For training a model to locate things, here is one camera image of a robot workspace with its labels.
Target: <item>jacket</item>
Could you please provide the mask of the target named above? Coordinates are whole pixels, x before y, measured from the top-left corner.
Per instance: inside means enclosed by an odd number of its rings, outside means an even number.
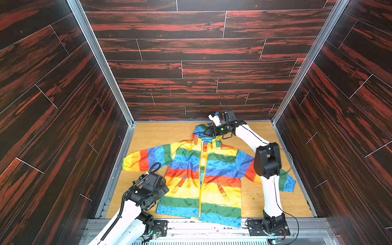
[[[148,171],[156,162],[169,165],[165,176],[169,192],[159,200],[157,214],[241,227],[241,178],[261,185],[254,158],[222,145],[220,137],[204,135],[207,127],[197,126],[193,140],[131,153],[124,159],[123,170]],[[289,191],[295,184],[290,181],[283,187]]]

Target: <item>hood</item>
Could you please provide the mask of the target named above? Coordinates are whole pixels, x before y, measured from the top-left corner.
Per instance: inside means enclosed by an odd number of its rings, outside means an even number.
[[[213,122],[197,125],[195,128],[195,131],[193,132],[193,139],[196,140],[197,138],[199,138],[199,139],[201,139],[205,142],[209,142],[209,143],[213,143],[214,140],[221,139],[222,136],[211,137],[211,136],[204,134],[204,131],[206,131],[208,129],[208,127],[212,126],[212,125],[213,125]]]

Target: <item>dark wood paneling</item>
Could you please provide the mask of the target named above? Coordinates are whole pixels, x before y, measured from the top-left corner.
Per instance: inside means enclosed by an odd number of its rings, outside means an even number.
[[[321,184],[316,189],[320,203],[325,206],[327,220],[335,232],[340,235],[345,245],[366,244],[359,231],[355,228],[345,207],[332,190],[329,182]]]
[[[96,102],[94,98],[105,82],[101,70],[96,67],[23,149],[18,155],[19,158],[45,172],[64,141],[73,132],[78,122],[84,118],[83,115],[87,112],[89,105]]]
[[[84,11],[176,11],[173,0],[81,0]]]
[[[291,153],[293,156],[293,162],[294,166],[298,171],[298,175],[302,180],[302,183],[304,184],[304,187],[309,195],[309,198],[316,210],[316,213],[320,217],[325,216],[325,210],[320,202],[320,200],[317,198],[317,194],[313,188],[313,183],[310,182],[310,179],[305,171],[304,166],[302,165],[302,162],[304,161],[302,159],[301,153],[303,152],[304,147],[296,147],[297,145],[303,146],[302,142],[297,143],[297,139],[299,138],[298,131],[291,128],[288,126],[289,124],[289,117],[285,117],[285,130],[281,133],[281,137],[283,142],[285,143],[287,150]]]
[[[295,62],[294,66],[290,72],[290,76],[295,76],[298,73],[304,60],[305,60],[305,58],[298,58],[297,59],[297,61]]]
[[[329,42],[324,43],[314,63],[347,97],[371,75]]]
[[[126,79],[116,78],[121,92],[215,93],[217,79]]]
[[[2,1],[0,9],[0,49],[71,14],[63,0]]]
[[[317,36],[329,9],[227,12],[225,38]]]
[[[92,202],[87,198],[78,197],[58,244],[79,243],[87,225],[88,213],[92,205]]]
[[[258,60],[265,38],[138,40],[143,60]]]
[[[392,85],[392,35],[358,21],[339,49]]]
[[[100,152],[101,148],[112,128],[118,111],[115,109],[117,103],[114,101],[112,102],[111,106],[105,111],[105,115],[102,117],[100,122],[98,123],[97,129],[92,134],[91,138],[89,139],[89,143],[91,146],[97,151]]]
[[[392,138],[392,87],[371,76],[351,100]]]
[[[98,39],[107,60],[142,60],[136,39]]]
[[[225,12],[86,12],[97,38],[221,38]]]
[[[371,119],[354,105],[323,73],[313,64],[304,80],[321,106],[334,119],[336,126],[352,141],[362,155],[390,141]]]
[[[85,185],[91,184],[86,182],[86,176],[89,175],[97,155],[98,154],[88,144],[84,147],[80,158],[76,162],[67,182],[64,184],[61,193],[58,195],[58,198],[35,238],[33,245],[57,244],[61,234],[64,232],[66,224],[72,216],[72,210],[80,196],[79,193]]]
[[[69,54],[86,41],[73,14],[52,24],[52,27]]]
[[[42,173],[15,158],[0,175],[0,237],[20,210]]]
[[[295,59],[215,62],[185,61],[182,62],[182,73],[184,78],[288,76],[295,61]]]
[[[85,42],[41,79],[37,86],[60,107],[96,64],[94,55]]]
[[[153,94],[155,105],[244,105],[247,96],[247,93]]]
[[[305,83],[300,83],[299,87],[294,93],[294,98],[298,101],[299,104],[301,104],[308,93],[309,89],[306,87]]]
[[[95,218],[95,214],[98,210],[98,206],[102,199],[103,193],[105,191],[107,182],[112,173],[114,164],[118,153],[120,151],[122,142],[118,137],[118,121],[113,125],[112,130],[107,136],[105,143],[103,144],[102,150],[98,154],[97,163],[99,172],[93,178],[93,183],[87,190],[85,196],[88,196],[93,200],[93,204],[89,213],[89,218]]]
[[[246,104],[257,105],[257,104],[280,104],[286,95],[286,91],[278,92],[261,92],[261,93],[249,93]]]
[[[56,151],[57,155],[54,157],[52,164],[47,167],[39,184],[31,193],[13,222],[10,223],[10,226],[7,228],[5,235],[0,239],[0,242],[4,239],[4,242],[8,242],[9,244],[31,244],[43,226],[53,205],[63,190],[63,187],[68,189],[68,187],[65,186],[67,179],[78,161],[85,160],[81,158],[83,150],[85,146],[88,145],[88,139],[94,132],[99,117],[103,114],[103,111],[96,100],[93,100],[93,103],[90,103],[90,106],[86,107],[87,108],[84,108],[86,113],[76,125],[75,130],[66,139],[59,152],[57,153]],[[44,151],[46,152],[48,148],[54,149],[52,145],[52,141],[47,140]],[[52,155],[55,155],[55,153],[50,152],[50,154],[46,154],[50,159],[53,158]]]
[[[392,34],[391,2],[388,0],[350,1],[345,12],[363,22]]]
[[[272,112],[272,107],[274,104],[263,104],[263,105],[231,105],[228,110],[234,111],[237,116],[251,116],[251,115],[270,115],[274,114]],[[214,105],[214,106],[186,106],[187,116],[204,116],[208,118],[209,114],[214,114],[224,110],[224,106]]]
[[[0,114],[0,173],[55,111],[54,105],[33,86]]]
[[[128,107],[133,105],[154,105],[152,94],[122,93]]]
[[[50,26],[1,50],[0,111],[38,82],[65,57],[67,51]]]
[[[367,157],[380,176],[392,186],[392,142]]]
[[[315,39],[315,36],[267,38],[260,58],[305,58]]]
[[[325,3],[324,9],[331,9],[331,8],[333,8],[337,1],[338,0],[327,0],[327,2]]]
[[[367,234],[371,236],[365,237],[368,239],[366,244],[371,244],[374,238],[379,244],[388,244],[379,221],[385,225],[384,221],[392,220],[387,218],[390,217],[388,207],[392,205],[392,190],[339,130],[336,119],[325,112],[312,92],[304,99],[301,108],[325,143],[325,148],[330,151],[330,156],[326,156],[330,162],[323,169],[324,175],[331,186],[339,190],[336,195],[356,229],[362,234],[369,229]],[[364,223],[373,224],[372,228],[364,227]]]
[[[181,78],[178,61],[108,61],[118,78]]]
[[[219,93],[249,93],[287,91],[293,81],[293,76],[264,77],[264,78],[220,78],[217,92]]]
[[[129,106],[132,116],[185,116],[183,105],[132,105]]]
[[[106,111],[112,103],[116,103],[113,92],[107,83],[105,83],[103,89],[97,94],[96,99],[104,111]]]
[[[334,45],[336,48],[339,48],[356,22],[357,19],[354,19],[353,17],[343,13],[332,29],[331,34],[327,38],[327,41],[332,43],[332,45]]]
[[[177,0],[179,11],[321,9],[325,0]]]

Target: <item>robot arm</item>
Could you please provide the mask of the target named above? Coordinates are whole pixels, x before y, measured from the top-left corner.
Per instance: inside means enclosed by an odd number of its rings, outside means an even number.
[[[219,115],[215,115],[211,118],[214,119],[213,121],[215,122],[219,119]],[[279,172],[282,167],[279,145],[260,137],[246,124],[246,122],[236,120],[233,111],[224,112],[223,118],[226,121],[225,124],[220,124],[219,122],[216,126],[210,126],[205,134],[217,136],[230,132],[241,138],[252,148],[255,152],[254,169],[257,175],[260,176],[263,184],[265,200],[263,230],[268,235],[274,235],[281,228],[289,233],[288,229],[286,229],[285,214],[283,212],[279,194]]]

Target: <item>black cable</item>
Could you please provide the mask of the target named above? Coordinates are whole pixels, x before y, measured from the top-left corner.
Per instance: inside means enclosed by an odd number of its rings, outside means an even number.
[[[143,180],[145,180],[145,179],[147,178],[147,176],[148,176],[150,173],[154,173],[154,172],[158,171],[158,169],[160,169],[161,166],[162,166],[162,165],[161,165],[161,163],[159,163],[159,162],[154,163],[154,164],[151,166],[151,168],[149,169],[149,171],[147,172],[146,176],[144,176],[142,179],[140,179],[139,181],[137,181],[131,188],[129,188],[128,190],[126,190],[126,191],[124,192],[123,197],[122,197],[122,199],[121,199],[120,211],[118,212],[118,215],[117,215],[116,219],[114,220],[114,222],[110,225],[109,229],[108,229],[108,230],[105,232],[105,234],[102,236],[101,241],[103,241],[103,240],[107,237],[107,235],[109,234],[109,232],[113,229],[113,227],[117,224],[117,222],[118,222],[119,219],[121,218],[122,212],[123,212],[123,210],[124,210],[124,204],[125,204],[125,199],[126,199],[126,197],[127,197],[127,194],[132,190],[132,188],[134,188],[134,187],[137,186],[140,182],[142,182]]]
[[[298,234],[299,234],[299,223],[298,223],[297,218],[295,218],[293,215],[291,215],[291,214],[289,214],[289,213],[286,213],[285,211],[283,211],[283,210],[279,207],[279,204],[278,204],[278,195],[276,194],[275,178],[274,178],[274,190],[275,190],[275,200],[276,200],[276,204],[278,205],[278,208],[279,208],[283,213],[290,215],[291,217],[293,217],[293,218],[297,221],[297,226],[298,226],[297,236],[295,236],[295,238],[294,238],[294,240],[293,240],[292,242],[290,242],[290,243],[288,243],[288,244],[284,244],[284,245],[289,245],[289,244],[292,244],[293,242],[295,242],[295,240],[297,240],[297,237],[298,237]]]
[[[105,232],[105,234],[102,236],[101,241],[103,241],[107,235],[109,234],[109,232],[113,229],[113,227],[116,225],[117,221],[121,218],[122,212],[124,210],[124,204],[125,204],[125,198],[127,197],[129,190],[126,190],[123,194],[123,197],[121,199],[121,206],[120,206],[120,211],[118,212],[118,215],[116,217],[116,219],[114,220],[114,222],[110,225],[109,229]]]

